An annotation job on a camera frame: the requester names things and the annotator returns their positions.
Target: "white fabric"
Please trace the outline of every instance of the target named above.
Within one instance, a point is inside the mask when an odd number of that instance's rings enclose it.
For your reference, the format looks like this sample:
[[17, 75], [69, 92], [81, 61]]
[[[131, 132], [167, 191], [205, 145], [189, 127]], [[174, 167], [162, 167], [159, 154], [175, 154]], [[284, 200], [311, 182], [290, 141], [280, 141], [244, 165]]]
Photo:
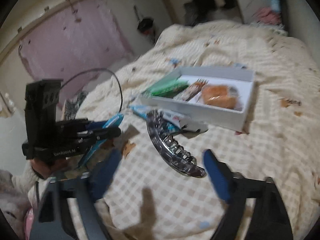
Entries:
[[[319, 210], [320, 79], [305, 45], [294, 38], [230, 21], [165, 30], [154, 49], [117, 72], [124, 106], [132, 96], [181, 66], [242, 63], [256, 71], [256, 86], [245, 129], [250, 134], [210, 126], [195, 138], [177, 137], [202, 164], [202, 151], [212, 149], [233, 171], [252, 179], [273, 177], [282, 194], [294, 239], [302, 239]], [[112, 78], [87, 96], [78, 117], [105, 120], [119, 108], [119, 89]], [[302, 106], [281, 108], [280, 99]], [[299, 117], [294, 112], [301, 112]], [[121, 129], [136, 129], [136, 147], [122, 160], [111, 188], [98, 208], [115, 239], [210, 239], [226, 206], [209, 177], [184, 177], [171, 169], [149, 139], [145, 121], [126, 111]], [[81, 239], [86, 239], [73, 206]], [[248, 202], [239, 235], [252, 214]]]

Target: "human hand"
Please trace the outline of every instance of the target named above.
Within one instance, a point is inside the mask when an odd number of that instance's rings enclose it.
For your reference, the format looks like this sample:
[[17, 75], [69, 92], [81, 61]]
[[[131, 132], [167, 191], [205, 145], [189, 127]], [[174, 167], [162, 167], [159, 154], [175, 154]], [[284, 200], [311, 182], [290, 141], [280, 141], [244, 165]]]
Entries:
[[35, 158], [30, 161], [32, 168], [38, 172], [44, 179], [50, 177], [55, 171], [61, 170], [68, 166], [68, 161], [66, 158], [55, 160], [52, 166], [49, 166], [47, 163]]

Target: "wire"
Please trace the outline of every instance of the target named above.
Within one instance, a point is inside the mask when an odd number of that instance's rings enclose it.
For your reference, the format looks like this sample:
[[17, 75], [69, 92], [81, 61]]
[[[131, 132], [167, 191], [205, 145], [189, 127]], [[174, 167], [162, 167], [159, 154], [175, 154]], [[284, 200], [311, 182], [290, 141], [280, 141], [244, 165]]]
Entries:
[[74, 80], [76, 77], [78, 76], [81, 76], [83, 74], [87, 74], [89, 72], [98, 72], [98, 71], [105, 71], [105, 72], [109, 72], [110, 74], [112, 74], [117, 82], [118, 82], [118, 85], [119, 85], [119, 89], [120, 89], [120, 96], [121, 96], [121, 105], [120, 105], [120, 110], [119, 110], [119, 113], [121, 112], [122, 110], [122, 105], [123, 105], [123, 94], [122, 94], [122, 89], [121, 89], [121, 85], [120, 85], [120, 82], [119, 82], [119, 79], [118, 77], [116, 76], [116, 74], [114, 72], [112, 72], [111, 70], [107, 69], [107, 68], [92, 68], [92, 69], [88, 69], [88, 70], [85, 70], [85, 71], [82, 71], [80, 73], [78, 73], [77, 75], [74, 75], [72, 78], [70, 78], [68, 81], [66, 81], [60, 88], [63, 89], [66, 85], [68, 85], [72, 80]]

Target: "open white cardboard box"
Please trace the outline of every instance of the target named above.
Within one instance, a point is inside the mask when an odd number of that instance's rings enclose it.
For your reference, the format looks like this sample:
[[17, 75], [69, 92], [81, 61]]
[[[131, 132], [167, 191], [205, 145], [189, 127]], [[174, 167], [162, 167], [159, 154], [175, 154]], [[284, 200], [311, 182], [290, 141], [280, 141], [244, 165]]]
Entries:
[[238, 90], [241, 111], [208, 106], [197, 103], [196, 99], [188, 102], [170, 98], [140, 96], [143, 104], [157, 106], [190, 116], [194, 120], [219, 125], [235, 131], [242, 131], [254, 88], [254, 71], [234, 67], [181, 67], [159, 80], [153, 86], [166, 84], [175, 79], [187, 80], [189, 85], [198, 79], [208, 80], [212, 85], [228, 85]]

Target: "bed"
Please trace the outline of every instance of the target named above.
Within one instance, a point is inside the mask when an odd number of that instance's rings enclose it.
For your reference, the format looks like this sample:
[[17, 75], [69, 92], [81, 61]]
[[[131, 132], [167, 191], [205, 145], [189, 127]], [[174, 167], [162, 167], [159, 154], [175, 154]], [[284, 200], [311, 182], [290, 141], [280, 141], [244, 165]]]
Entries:
[[[308, 49], [295, 38], [231, 21], [194, 28], [173, 25], [156, 46], [116, 74], [124, 106], [146, 87], [177, 66], [232, 67], [256, 71], [252, 105], [244, 131], [218, 126], [194, 138], [178, 136], [203, 167], [203, 150], [252, 179], [273, 177], [283, 197], [294, 239], [303, 239], [320, 215], [320, 75]], [[89, 93], [77, 117], [105, 120], [120, 105], [116, 80]], [[301, 101], [286, 105], [283, 98]], [[209, 177], [185, 177], [170, 168], [149, 139], [146, 123], [125, 109], [122, 136], [136, 146], [122, 160], [112, 186], [97, 210], [114, 239], [210, 239], [226, 206]], [[92, 165], [108, 151], [100, 150]], [[80, 239], [86, 239], [76, 205], [70, 200]], [[247, 207], [238, 239], [243, 239], [252, 215]]]

